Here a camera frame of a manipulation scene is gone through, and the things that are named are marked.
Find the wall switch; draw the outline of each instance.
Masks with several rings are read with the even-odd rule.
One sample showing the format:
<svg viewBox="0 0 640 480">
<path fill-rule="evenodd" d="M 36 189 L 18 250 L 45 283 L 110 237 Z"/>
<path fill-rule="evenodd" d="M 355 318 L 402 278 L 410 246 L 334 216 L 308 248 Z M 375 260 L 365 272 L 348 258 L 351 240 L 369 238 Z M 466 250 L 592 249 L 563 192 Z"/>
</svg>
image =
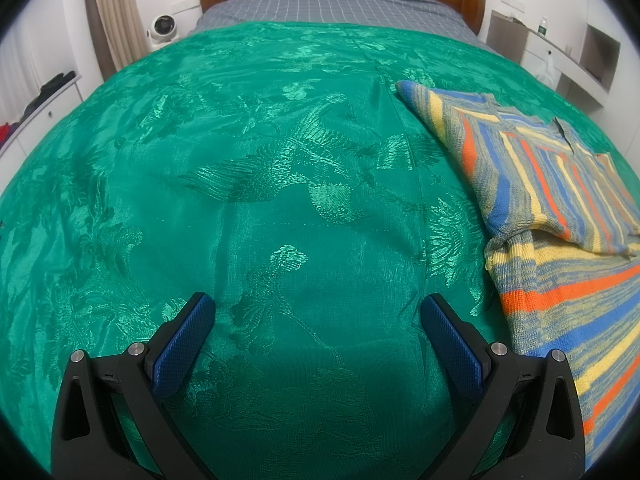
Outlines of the wall switch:
<svg viewBox="0 0 640 480">
<path fill-rule="evenodd" d="M 514 9 L 518 9 L 520 12 L 524 12 L 524 2 L 522 0 L 500 0 L 502 3 L 507 4 Z"/>
<path fill-rule="evenodd" d="M 199 5 L 200 0 L 181 0 L 180 2 L 175 2 L 171 5 L 171 12 L 172 14 L 178 14 L 178 12 L 193 9 L 193 7 L 197 7 Z"/>
</svg>

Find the clothing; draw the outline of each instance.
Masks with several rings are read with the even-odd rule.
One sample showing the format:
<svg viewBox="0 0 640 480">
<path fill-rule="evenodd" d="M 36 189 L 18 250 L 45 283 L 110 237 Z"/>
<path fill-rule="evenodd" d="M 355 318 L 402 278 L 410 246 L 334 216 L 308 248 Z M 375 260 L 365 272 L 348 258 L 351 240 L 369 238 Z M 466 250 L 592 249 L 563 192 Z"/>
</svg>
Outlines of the clothing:
<svg viewBox="0 0 640 480">
<path fill-rule="evenodd" d="M 24 122 L 26 118 L 33 114 L 34 111 L 36 111 L 40 106 L 42 106 L 47 99 L 49 99 L 53 94 L 55 94 L 65 84 L 67 84 L 75 77 L 76 72 L 71 70 L 66 74 L 61 72 L 44 83 L 44 85 L 42 85 L 40 88 L 40 94 L 38 94 L 38 96 L 33 101 L 31 101 L 24 109 L 24 113 L 22 114 L 20 122 Z"/>
<path fill-rule="evenodd" d="M 7 140 L 7 137 L 9 136 L 9 130 L 9 123 L 5 123 L 0 126 L 0 145 L 2 145 L 5 140 Z"/>
<path fill-rule="evenodd" d="M 640 212 L 571 125 L 491 95 L 398 83 L 449 149 L 492 236 L 484 250 L 517 353 L 568 358 L 589 466 L 640 394 Z"/>
</svg>

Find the beige curtain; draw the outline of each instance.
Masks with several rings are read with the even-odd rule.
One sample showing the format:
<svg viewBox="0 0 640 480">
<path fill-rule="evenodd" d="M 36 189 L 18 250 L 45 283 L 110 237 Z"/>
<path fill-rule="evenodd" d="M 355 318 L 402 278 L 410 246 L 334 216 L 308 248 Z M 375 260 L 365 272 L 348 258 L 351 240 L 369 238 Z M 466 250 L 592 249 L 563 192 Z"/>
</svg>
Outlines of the beige curtain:
<svg viewBox="0 0 640 480">
<path fill-rule="evenodd" d="M 116 70 L 148 54 L 136 0 L 95 0 Z"/>
</svg>

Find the bed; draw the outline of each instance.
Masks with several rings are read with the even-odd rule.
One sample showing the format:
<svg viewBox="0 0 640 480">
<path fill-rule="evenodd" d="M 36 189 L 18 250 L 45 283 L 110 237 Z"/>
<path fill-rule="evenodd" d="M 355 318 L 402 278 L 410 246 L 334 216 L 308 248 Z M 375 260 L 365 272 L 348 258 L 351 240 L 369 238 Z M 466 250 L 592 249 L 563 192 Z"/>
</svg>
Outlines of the bed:
<svg viewBox="0 0 640 480">
<path fill-rule="evenodd" d="M 0 410 L 47 466 L 70 352 L 122 352 L 204 290 L 216 323 L 166 406 L 219 478 L 414 480 L 465 414 L 418 302 L 440 292 L 487 340 L 510 331 L 473 192 L 395 82 L 559 116 L 636 201 L 640 182 L 583 113 L 472 40 L 264 21 L 243 1 L 251 19 L 222 7 L 228 23 L 101 86 L 0 197 Z M 484 0 L 435 1 L 479 31 Z"/>
</svg>

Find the drawer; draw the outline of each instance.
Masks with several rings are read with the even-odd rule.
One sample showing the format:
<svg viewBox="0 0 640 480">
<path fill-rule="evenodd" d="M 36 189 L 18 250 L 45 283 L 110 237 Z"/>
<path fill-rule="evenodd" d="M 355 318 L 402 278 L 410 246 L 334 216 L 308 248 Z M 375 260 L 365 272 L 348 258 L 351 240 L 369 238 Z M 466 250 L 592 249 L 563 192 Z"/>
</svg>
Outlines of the drawer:
<svg viewBox="0 0 640 480">
<path fill-rule="evenodd" d="M 533 77 L 536 77 L 546 67 L 546 59 L 541 59 L 535 54 L 530 53 L 528 50 L 524 51 L 522 55 L 522 62 L 520 63 L 524 70 L 529 72 Z M 551 87 L 555 90 L 558 87 L 560 76 L 562 73 L 554 66 L 554 83 Z"/>
<path fill-rule="evenodd" d="M 11 140 L 2 155 L 0 155 L 0 194 L 4 192 L 4 189 L 9 185 L 9 182 L 11 182 L 11 179 L 25 160 L 26 156 L 18 141 Z"/>
<path fill-rule="evenodd" d="M 547 53 L 551 51 L 551 56 L 554 58 L 554 62 L 558 58 L 560 54 L 559 50 L 556 49 L 553 45 L 549 44 L 547 41 L 540 38 L 539 35 L 530 32 L 527 37 L 527 44 L 524 47 L 528 52 L 535 54 L 542 59 L 546 59 Z"/>
<path fill-rule="evenodd" d="M 24 125 L 17 137 L 24 152 L 29 155 L 50 129 L 58 124 L 60 119 L 69 115 L 69 112 L 81 102 L 78 89 L 73 84 L 30 117 L 29 122 Z"/>
</svg>

